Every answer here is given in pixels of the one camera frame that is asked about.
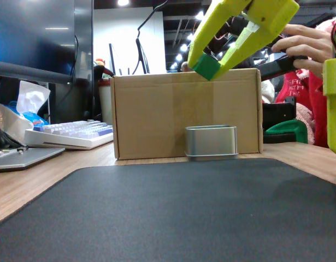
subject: red fabric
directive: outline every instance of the red fabric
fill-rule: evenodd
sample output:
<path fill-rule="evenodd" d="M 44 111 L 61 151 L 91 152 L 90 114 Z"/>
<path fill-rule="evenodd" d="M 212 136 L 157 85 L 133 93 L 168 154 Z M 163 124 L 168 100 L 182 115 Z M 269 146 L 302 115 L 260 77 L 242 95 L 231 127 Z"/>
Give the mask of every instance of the red fabric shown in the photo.
<path fill-rule="evenodd" d="M 327 139 L 327 98 L 323 95 L 323 81 L 310 72 L 310 101 L 313 106 L 315 128 L 315 145 L 328 147 Z"/>
<path fill-rule="evenodd" d="M 301 80 L 296 72 L 284 76 L 283 88 L 276 103 L 283 103 L 286 97 L 294 96 L 297 103 L 313 112 L 315 120 L 315 145 L 328 147 L 327 143 L 327 98 L 323 95 L 323 81 L 310 72 L 308 78 Z"/>
<path fill-rule="evenodd" d="M 276 98 L 276 103 L 283 103 L 287 97 L 296 97 L 297 103 L 306 106 L 312 111 L 308 78 L 300 80 L 296 72 L 285 74 L 283 88 Z"/>

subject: keyboard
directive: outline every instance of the keyboard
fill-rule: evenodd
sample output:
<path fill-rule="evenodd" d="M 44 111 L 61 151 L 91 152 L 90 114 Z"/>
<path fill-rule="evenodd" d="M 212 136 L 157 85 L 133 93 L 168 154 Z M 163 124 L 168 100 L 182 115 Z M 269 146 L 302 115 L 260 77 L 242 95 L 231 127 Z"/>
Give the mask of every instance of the keyboard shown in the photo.
<path fill-rule="evenodd" d="M 111 141 L 113 127 L 93 120 L 50 124 L 25 132 L 25 144 L 32 147 L 90 150 Z"/>

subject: metal tin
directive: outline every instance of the metal tin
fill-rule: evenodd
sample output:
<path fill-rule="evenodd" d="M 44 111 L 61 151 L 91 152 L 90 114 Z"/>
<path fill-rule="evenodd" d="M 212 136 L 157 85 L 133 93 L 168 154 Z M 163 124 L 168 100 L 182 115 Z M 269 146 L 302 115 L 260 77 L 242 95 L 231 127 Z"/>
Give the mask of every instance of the metal tin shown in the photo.
<path fill-rule="evenodd" d="M 186 127 L 186 155 L 193 160 L 235 158 L 237 128 L 232 126 Z"/>

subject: computer monitor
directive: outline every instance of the computer monitor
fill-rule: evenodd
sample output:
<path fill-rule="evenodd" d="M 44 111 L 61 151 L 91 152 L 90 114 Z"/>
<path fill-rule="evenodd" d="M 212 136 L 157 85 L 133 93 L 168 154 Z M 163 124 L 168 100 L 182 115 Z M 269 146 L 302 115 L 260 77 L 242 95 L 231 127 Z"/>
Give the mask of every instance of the computer monitor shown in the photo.
<path fill-rule="evenodd" d="M 0 1 L 0 76 L 71 82 L 75 49 L 74 0 Z"/>

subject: blue object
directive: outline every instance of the blue object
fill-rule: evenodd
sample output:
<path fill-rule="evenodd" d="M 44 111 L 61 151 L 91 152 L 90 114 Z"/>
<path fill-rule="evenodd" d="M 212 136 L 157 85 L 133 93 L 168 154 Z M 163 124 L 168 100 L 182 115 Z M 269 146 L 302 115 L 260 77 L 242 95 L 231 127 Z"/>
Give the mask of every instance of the blue object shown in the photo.
<path fill-rule="evenodd" d="M 26 112 L 23 114 L 18 113 L 16 106 L 17 106 L 17 102 L 11 101 L 9 105 L 7 105 L 6 107 L 11 109 L 14 113 L 18 114 L 19 116 L 24 116 L 26 119 L 31 121 L 35 127 L 43 127 L 43 126 L 49 125 L 48 121 L 42 119 L 40 116 L 38 116 L 35 113 L 32 113 L 32 112 Z"/>

